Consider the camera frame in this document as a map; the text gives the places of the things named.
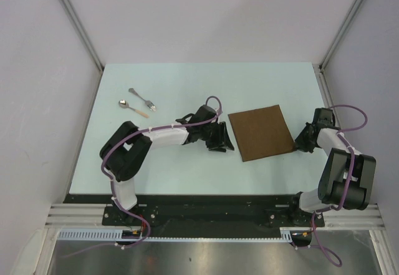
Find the brown cloth napkin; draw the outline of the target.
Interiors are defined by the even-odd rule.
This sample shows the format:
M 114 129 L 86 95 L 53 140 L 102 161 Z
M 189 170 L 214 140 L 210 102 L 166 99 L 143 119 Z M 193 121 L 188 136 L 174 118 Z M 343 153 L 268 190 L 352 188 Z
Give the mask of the brown cloth napkin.
M 279 105 L 228 115 L 243 162 L 294 151 Z

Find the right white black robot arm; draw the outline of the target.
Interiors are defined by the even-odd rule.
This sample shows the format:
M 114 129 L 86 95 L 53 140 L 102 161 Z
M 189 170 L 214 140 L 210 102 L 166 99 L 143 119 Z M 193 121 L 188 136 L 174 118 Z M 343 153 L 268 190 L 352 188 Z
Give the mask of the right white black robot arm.
M 316 189 L 292 197 L 287 217 L 293 225 L 302 226 L 314 213 L 362 211 L 369 205 L 377 161 L 356 150 L 345 132 L 336 126 L 332 109 L 317 108 L 311 123 L 294 140 L 294 149 L 304 153 L 322 149 L 327 163 Z

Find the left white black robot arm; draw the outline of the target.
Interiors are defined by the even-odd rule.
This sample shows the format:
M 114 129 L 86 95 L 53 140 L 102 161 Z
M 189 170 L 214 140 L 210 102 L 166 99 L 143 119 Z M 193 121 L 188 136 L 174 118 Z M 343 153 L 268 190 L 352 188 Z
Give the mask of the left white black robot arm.
M 218 120 L 220 112 L 202 105 L 170 125 L 139 129 L 126 121 L 101 148 L 101 170 L 111 181 L 112 200 L 118 206 L 116 217 L 125 225 L 137 220 L 137 196 L 134 176 L 139 172 L 150 150 L 187 145 L 198 140 L 212 152 L 233 151 L 227 125 Z

